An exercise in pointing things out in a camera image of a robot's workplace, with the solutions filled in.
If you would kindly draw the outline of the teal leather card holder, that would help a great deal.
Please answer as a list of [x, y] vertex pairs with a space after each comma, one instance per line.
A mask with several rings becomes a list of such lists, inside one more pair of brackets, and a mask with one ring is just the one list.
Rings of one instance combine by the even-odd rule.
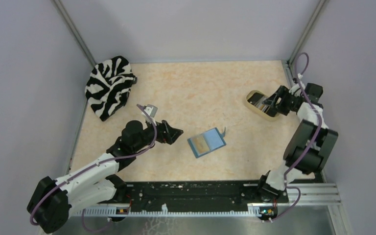
[[220, 133], [215, 127], [201, 134], [188, 138], [188, 144], [195, 156], [195, 158], [203, 157], [217, 149], [226, 146], [224, 137], [226, 136], [226, 128]]

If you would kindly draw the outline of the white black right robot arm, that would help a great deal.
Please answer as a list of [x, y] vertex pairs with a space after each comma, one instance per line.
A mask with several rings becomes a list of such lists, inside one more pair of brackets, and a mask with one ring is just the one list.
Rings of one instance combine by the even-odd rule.
[[338, 139], [323, 118], [323, 105], [319, 102], [323, 87], [308, 83], [296, 84], [291, 89], [280, 86], [263, 104], [277, 114], [295, 112], [300, 120], [287, 145], [281, 165], [261, 176], [256, 188], [262, 202], [278, 199], [286, 186], [300, 176], [321, 171]]

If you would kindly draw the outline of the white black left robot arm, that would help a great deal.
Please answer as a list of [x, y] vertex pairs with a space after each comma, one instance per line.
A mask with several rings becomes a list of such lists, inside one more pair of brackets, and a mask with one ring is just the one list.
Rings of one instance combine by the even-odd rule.
[[116, 173], [156, 142], [172, 145], [183, 134], [165, 120], [146, 125], [138, 120], [127, 122], [115, 143], [90, 164], [57, 179], [41, 179], [27, 205], [32, 224], [51, 234], [89, 206], [128, 203], [130, 190]]

